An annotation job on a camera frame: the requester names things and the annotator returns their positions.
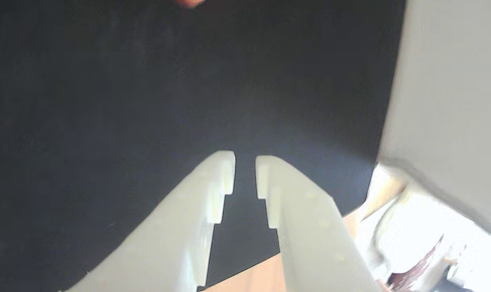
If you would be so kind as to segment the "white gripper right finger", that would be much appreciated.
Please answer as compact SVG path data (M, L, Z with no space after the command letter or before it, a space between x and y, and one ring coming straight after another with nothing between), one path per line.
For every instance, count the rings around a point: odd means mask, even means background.
M334 199L290 163L256 158L257 197L275 229L288 292L380 292Z

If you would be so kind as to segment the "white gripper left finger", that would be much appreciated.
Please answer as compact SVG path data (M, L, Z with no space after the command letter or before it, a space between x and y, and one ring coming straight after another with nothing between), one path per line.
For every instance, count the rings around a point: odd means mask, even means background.
M195 292L206 285L214 226L234 191L236 157L217 151L71 292Z

